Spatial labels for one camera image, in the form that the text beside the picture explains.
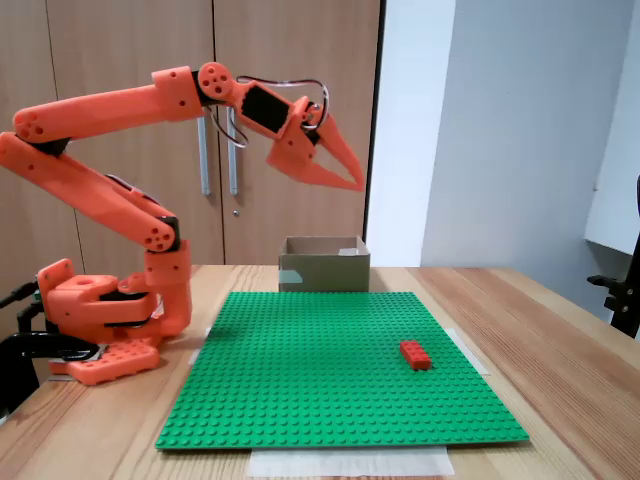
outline tape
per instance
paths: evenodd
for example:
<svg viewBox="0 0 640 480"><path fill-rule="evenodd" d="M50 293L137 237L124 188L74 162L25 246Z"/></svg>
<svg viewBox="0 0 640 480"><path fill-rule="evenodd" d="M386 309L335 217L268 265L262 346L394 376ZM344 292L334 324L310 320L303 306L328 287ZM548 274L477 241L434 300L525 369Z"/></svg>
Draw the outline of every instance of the tape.
<svg viewBox="0 0 640 480"><path fill-rule="evenodd" d="M338 251L338 255L341 257L355 257L356 255L358 255L358 249L357 248L341 248Z"/></svg>
<svg viewBox="0 0 640 480"><path fill-rule="evenodd" d="M253 449L248 477L455 475L447 447Z"/></svg>
<svg viewBox="0 0 640 480"><path fill-rule="evenodd" d="M454 328L445 328L444 331L447 332L447 335L451 337L451 340L456 344L456 347L458 347L464 356L467 357L469 363L473 365L473 368L475 368L480 375L490 375L489 370L487 370L480 359L473 354L469 347L467 347Z"/></svg>
<svg viewBox="0 0 640 480"><path fill-rule="evenodd" d="M295 270L279 270L278 281L280 283L302 283L302 277Z"/></svg>

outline robotic arm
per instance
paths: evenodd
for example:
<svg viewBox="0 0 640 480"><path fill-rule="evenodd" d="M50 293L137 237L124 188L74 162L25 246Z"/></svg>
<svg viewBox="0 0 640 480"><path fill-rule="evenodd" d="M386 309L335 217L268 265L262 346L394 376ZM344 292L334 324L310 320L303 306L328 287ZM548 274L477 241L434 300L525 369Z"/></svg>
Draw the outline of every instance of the robotic arm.
<svg viewBox="0 0 640 480"><path fill-rule="evenodd" d="M226 106L242 124L274 140L267 162L294 180L356 191L365 186L360 163L333 118L307 97L290 103L258 81L235 81L215 62L198 71L179 67L152 77L153 85L25 108L14 116L15 133L0 134L0 165L146 249L144 271L122 281L74 275L67 259L37 275L42 305L34 312L44 311L48 325L60 334L112 345L97 362L52 368L83 383L157 365L155 346L161 338L189 324L191 262L175 215L136 188L66 155L70 140L192 119L203 116L206 107ZM318 144L347 168L352 181L313 162Z"/></svg>

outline table surface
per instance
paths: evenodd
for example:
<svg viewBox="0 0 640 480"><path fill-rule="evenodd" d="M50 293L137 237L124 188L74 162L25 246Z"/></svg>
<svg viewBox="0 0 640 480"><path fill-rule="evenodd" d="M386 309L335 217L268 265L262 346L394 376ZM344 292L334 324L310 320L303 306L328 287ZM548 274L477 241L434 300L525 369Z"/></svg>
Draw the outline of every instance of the table surface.
<svg viewBox="0 0 640 480"><path fill-rule="evenodd" d="M640 478L633 339L512 270L371 275L371 291L415 292L455 328L531 435L524 444L449 448L456 478ZM248 450L168 454L154 443L227 294L276 291L277 278L272 266L194 268L192 323L161 348L161 366L95 387L46 382L0 427L2 478L245 478Z"/></svg>

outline lego baseplate studs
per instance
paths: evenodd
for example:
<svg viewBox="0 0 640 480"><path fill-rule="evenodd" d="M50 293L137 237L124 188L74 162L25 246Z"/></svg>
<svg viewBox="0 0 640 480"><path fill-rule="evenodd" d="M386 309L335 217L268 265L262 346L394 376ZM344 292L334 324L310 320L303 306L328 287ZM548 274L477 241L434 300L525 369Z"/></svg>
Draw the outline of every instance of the lego baseplate studs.
<svg viewBox="0 0 640 480"><path fill-rule="evenodd" d="M412 339L432 365L414 371ZM454 445L529 438L412 293L231 293L162 450Z"/></svg>

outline wooden cabinet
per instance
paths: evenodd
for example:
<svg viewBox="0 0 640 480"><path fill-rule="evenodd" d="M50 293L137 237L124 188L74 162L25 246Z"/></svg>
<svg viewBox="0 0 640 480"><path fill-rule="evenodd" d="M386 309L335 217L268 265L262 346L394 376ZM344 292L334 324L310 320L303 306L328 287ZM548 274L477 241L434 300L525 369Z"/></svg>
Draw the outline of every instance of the wooden cabinet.
<svg viewBox="0 0 640 480"><path fill-rule="evenodd" d="M324 82L330 92L329 111L366 172L379 2L214 0L213 8L216 60L235 76ZM309 95L322 103L319 89L285 88L278 93L289 100ZM297 183L265 163L270 140L247 135L249 146L236 152L235 196L229 189L226 140L221 142L227 263L277 263L287 235L362 235L364 193ZM348 176L328 153L316 158Z"/></svg>
<svg viewBox="0 0 640 480"><path fill-rule="evenodd" d="M10 94L0 95L0 127L10 130L22 107L147 85L153 71L216 59L234 75L325 82L330 112L366 172L379 14L377 0L4 2L0 87ZM280 92L321 101L319 89ZM224 124L224 109L220 116ZM275 263L287 235L362 233L364 193L295 182L266 165L271 141L248 131L251 143L238 152L239 193L231 195L227 143L219 145L208 125L208 196L195 120L82 139L67 151L172 210L195 264ZM326 152L318 161L346 176ZM0 213L12 232L1 243L1 291L63 257L86 273L122 277L141 267L140 246L37 187L0 170L0 188ZM2 312L11 331L15 323L4 318L14 313Z"/></svg>
<svg viewBox="0 0 640 480"><path fill-rule="evenodd" d="M60 99L152 83L151 72L214 58L209 0L49 2ZM209 128L209 182L201 193L196 121L162 123L74 142L68 153L156 198L180 220L198 264L224 263L217 135ZM142 266L143 249L78 214L87 273L119 276Z"/></svg>
<svg viewBox="0 0 640 480"><path fill-rule="evenodd" d="M45 3L41 0L3 2L0 14L0 131L13 129L12 117L20 108L55 99ZM76 220L71 207L3 168L0 168L0 192L3 223L0 297L33 280L40 268L61 258L70 258L82 271ZM17 330L15 315L27 305L26 302L13 304L0 310L0 339Z"/></svg>

